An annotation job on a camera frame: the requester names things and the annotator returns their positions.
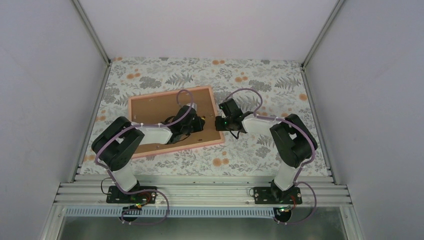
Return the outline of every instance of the white wall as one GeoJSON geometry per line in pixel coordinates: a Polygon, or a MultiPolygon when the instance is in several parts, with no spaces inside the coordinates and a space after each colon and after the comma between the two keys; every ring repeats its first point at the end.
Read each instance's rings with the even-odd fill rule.
{"type": "Polygon", "coordinates": [[[424,1],[348,0],[307,66],[366,239],[423,239],[424,1]]]}
{"type": "Polygon", "coordinates": [[[337,0],[80,0],[110,57],[303,62],[337,0]]]}
{"type": "Polygon", "coordinates": [[[0,239],[38,239],[105,64],[71,1],[0,3],[0,239]]]}

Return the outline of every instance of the floral pattern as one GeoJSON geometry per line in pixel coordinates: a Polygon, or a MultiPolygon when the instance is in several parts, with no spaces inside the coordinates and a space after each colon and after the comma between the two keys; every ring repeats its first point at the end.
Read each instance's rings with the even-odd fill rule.
{"type": "MultiPolygon", "coordinates": [[[[104,174],[94,164],[93,140],[119,116],[128,115],[128,98],[196,86],[211,85],[217,104],[239,88],[253,88],[263,97],[258,114],[270,117],[300,116],[318,140],[300,65],[284,60],[199,59],[168,57],[115,58],[104,90],[81,174],[104,174]]],[[[243,111],[252,111],[260,99],[252,92],[234,96],[243,111]]],[[[225,143],[132,159],[138,175],[273,176],[282,161],[271,137],[224,132],[225,143]]],[[[302,176],[326,176],[320,143],[316,160],[302,176]]]]}

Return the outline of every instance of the brown board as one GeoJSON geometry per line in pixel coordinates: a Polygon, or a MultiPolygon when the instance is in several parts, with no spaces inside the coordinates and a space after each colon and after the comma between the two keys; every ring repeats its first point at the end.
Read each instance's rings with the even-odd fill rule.
{"type": "MultiPolygon", "coordinates": [[[[203,131],[192,133],[187,139],[175,144],[144,144],[138,146],[132,158],[141,158],[151,155],[170,153],[180,150],[200,148],[224,143],[224,135],[215,130],[215,117],[218,115],[214,94],[210,86],[187,88],[197,104],[197,115],[205,117],[203,131]]],[[[164,91],[128,99],[129,119],[132,122],[144,124],[157,124],[174,116],[180,110],[177,104],[177,93],[180,90],[164,91]]],[[[182,105],[190,103],[188,93],[182,92],[179,96],[182,105]]]]}

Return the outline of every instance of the wooden tray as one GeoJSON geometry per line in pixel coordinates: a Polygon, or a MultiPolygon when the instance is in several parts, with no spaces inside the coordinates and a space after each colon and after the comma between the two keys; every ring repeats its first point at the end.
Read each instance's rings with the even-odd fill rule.
{"type": "MultiPolygon", "coordinates": [[[[145,144],[137,148],[132,158],[176,152],[180,150],[201,148],[224,143],[224,135],[215,130],[215,117],[218,115],[214,94],[211,86],[187,88],[197,104],[197,115],[205,116],[203,131],[192,133],[186,140],[175,144],[145,144]]],[[[164,91],[128,99],[128,113],[132,122],[157,124],[170,116],[177,114],[180,106],[177,104],[177,93],[180,90],[164,91]]],[[[183,92],[179,96],[182,105],[190,103],[190,96],[183,92]]]]}

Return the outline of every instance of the table surface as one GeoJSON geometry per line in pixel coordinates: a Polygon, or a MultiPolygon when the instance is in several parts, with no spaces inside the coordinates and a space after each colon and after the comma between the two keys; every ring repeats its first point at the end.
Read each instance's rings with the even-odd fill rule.
{"type": "MultiPolygon", "coordinates": [[[[305,166],[301,176],[328,175],[299,63],[168,57],[114,59],[80,174],[106,172],[94,164],[91,144],[117,117],[128,116],[129,97],[207,85],[212,86],[217,104],[239,88],[253,88],[263,97],[259,115],[299,115],[318,142],[316,159],[305,166]]],[[[243,111],[254,110],[260,102],[249,91],[236,93],[234,99],[243,111]]],[[[241,133],[237,140],[229,132],[224,132],[224,137],[223,144],[135,158],[130,164],[136,175],[274,176],[277,173],[281,158],[271,137],[241,133]]]]}

